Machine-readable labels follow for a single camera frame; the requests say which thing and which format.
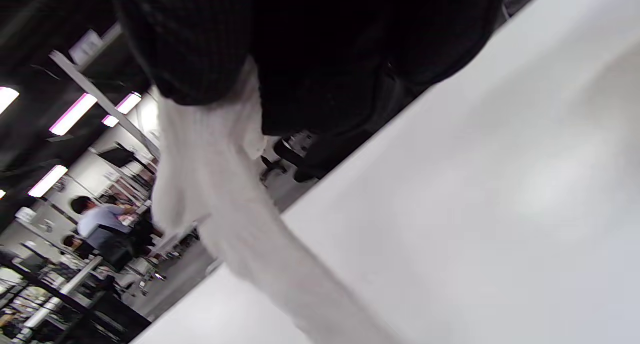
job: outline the dark pinstripe fabric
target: dark pinstripe fabric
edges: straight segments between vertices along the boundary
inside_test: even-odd
[[[252,0],[114,0],[134,53],[181,105],[229,92],[249,54]]]

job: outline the wall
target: wall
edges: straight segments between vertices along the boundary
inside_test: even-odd
[[[138,129],[140,129],[147,137],[156,145],[158,144],[158,109],[157,102],[146,94],[142,97],[142,100],[137,106],[128,113],[127,117],[134,123]],[[98,139],[92,147],[98,151],[106,150],[115,145],[115,142],[119,142],[126,148],[132,150],[136,155],[147,161],[151,159],[151,155],[148,150],[139,143],[131,134],[122,129],[121,125],[116,125],[112,129],[107,130]],[[139,170],[139,165],[132,164],[132,170]],[[113,172],[112,168],[103,159],[100,159],[91,152],[85,152],[80,158],[69,168],[67,172],[68,176],[73,177],[82,185],[78,185],[73,180],[67,180],[66,188],[62,192],[48,192],[46,198],[52,203],[62,208],[71,217],[78,219],[79,215],[75,214],[69,208],[69,200],[78,195],[96,196],[102,192],[110,181],[105,177],[108,172]],[[73,230],[73,224],[65,219],[61,214],[56,212],[51,207],[39,202],[34,205],[33,209],[37,215],[34,218],[33,223],[44,223],[45,220],[53,223],[53,231],[51,233],[42,232],[42,235],[46,239],[55,243],[59,243],[64,235],[67,235]],[[33,241],[36,243],[36,250],[44,255],[52,258],[58,257],[58,252],[55,248],[50,246],[45,240],[40,239],[34,233],[30,232],[27,228],[23,227],[20,223],[12,223],[2,235],[0,235],[0,244],[6,246],[6,248],[13,250],[19,255],[25,255],[28,251],[20,246],[20,243],[25,241]]]

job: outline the desk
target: desk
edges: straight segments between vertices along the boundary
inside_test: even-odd
[[[406,343],[640,342],[640,0],[535,0],[283,216]],[[222,268],[137,344],[303,344]]]

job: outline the person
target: person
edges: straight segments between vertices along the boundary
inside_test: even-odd
[[[118,217],[135,213],[135,208],[133,207],[119,207],[111,204],[98,205],[88,196],[74,198],[71,200],[70,206],[73,212],[82,215],[77,225],[78,234],[85,239],[87,244],[98,250],[110,240],[114,240],[114,233],[106,230],[96,231],[99,225],[114,228],[123,234],[130,235],[135,250],[142,255],[148,255],[151,252],[151,249],[148,248],[148,246],[153,245],[151,235],[157,237],[162,237],[163,235],[148,219],[138,220],[133,227],[124,225]],[[66,237],[65,240],[69,240],[70,244],[76,245],[76,247],[82,243],[78,243],[77,238]]]

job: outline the ceiling light fixture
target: ceiling light fixture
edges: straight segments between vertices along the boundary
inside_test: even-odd
[[[55,165],[44,177],[29,191],[29,195],[39,198],[44,195],[66,173],[67,168]]]
[[[20,93],[16,90],[0,86],[0,114],[14,102],[18,95],[20,95]]]
[[[71,105],[71,107],[64,113],[64,115],[60,116],[60,118],[53,124],[53,126],[49,129],[52,133],[56,135],[64,135],[73,127],[73,125],[80,120],[82,115],[84,115],[91,106],[93,106],[98,99],[89,95],[83,94],[80,98],[75,102],[75,104]]]
[[[137,105],[137,103],[140,102],[140,100],[142,100],[142,96],[140,96],[140,94],[130,93],[118,104],[118,106],[116,106],[116,109],[126,115]],[[114,127],[118,123],[118,119],[114,118],[114,116],[107,115],[102,119],[102,123],[108,127]]]

